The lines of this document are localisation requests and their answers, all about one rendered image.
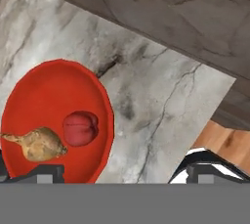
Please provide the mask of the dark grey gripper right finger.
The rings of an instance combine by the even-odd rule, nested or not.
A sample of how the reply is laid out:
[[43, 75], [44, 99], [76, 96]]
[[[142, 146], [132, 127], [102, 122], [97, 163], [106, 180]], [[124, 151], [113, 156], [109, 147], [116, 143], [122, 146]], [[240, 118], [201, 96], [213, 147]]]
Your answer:
[[250, 176], [234, 164], [206, 149], [188, 153], [169, 180], [169, 184], [250, 183]]

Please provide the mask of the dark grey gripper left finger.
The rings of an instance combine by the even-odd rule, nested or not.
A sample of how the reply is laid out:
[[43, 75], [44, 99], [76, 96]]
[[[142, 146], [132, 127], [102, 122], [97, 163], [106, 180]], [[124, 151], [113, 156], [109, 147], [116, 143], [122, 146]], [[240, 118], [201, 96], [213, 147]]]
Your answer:
[[64, 166], [61, 164], [41, 164], [27, 174], [11, 177], [0, 151], [0, 184], [24, 183], [24, 184], [60, 184], [64, 183]]

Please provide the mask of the tan onion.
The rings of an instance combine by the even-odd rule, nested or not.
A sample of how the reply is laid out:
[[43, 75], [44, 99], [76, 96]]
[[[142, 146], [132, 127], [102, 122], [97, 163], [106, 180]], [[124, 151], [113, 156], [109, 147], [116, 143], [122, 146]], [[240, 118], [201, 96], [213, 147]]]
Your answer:
[[22, 136], [10, 133], [1, 133], [0, 136], [6, 141], [19, 145], [28, 161], [48, 161], [67, 153], [67, 147], [60, 137], [48, 127], [36, 128]]

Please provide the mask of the red bowl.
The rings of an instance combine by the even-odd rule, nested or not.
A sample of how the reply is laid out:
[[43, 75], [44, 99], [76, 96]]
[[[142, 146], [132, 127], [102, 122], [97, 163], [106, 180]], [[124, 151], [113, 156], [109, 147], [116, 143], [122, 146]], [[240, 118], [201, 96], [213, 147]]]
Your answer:
[[79, 111], [97, 116], [98, 136], [86, 146], [69, 146], [66, 155], [50, 163], [64, 166], [66, 183], [94, 183], [107, 164], [113, 143], [113, 110], [97, 77], [77, 62], [53, 60], [31, 69], [7, 100], [1, 131], [24, 135], [45, 126], [63, 138], [63, 121]]

